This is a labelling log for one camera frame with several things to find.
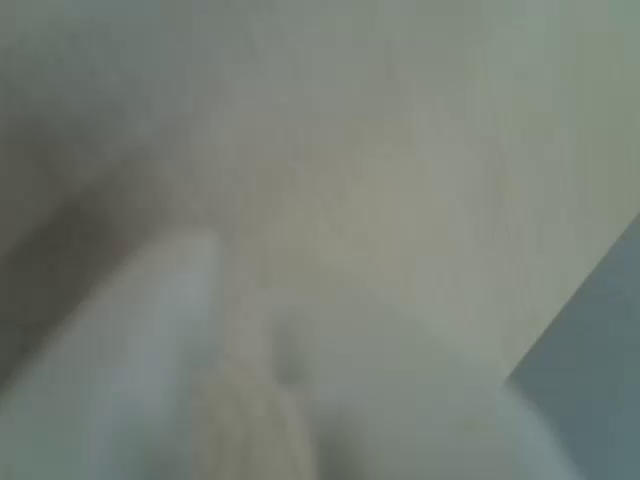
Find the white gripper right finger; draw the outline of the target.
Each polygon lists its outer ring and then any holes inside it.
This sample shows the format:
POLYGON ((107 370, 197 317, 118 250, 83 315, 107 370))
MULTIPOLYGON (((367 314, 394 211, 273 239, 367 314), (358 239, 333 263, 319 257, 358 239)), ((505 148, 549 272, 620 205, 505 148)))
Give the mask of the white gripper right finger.
POLYGON ((546 422, 423 328, 293 320, 274 335, 322 479, 576 479, 546 422))

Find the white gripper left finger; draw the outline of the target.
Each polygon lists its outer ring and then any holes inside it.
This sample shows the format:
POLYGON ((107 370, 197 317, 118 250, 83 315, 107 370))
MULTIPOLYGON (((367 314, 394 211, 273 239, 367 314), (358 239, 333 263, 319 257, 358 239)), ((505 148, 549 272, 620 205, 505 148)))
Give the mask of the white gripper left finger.
POLYGON ((5 479, 191 479, 194 403, 219 351, 217 238, 125 259, 1 394, 5 479))

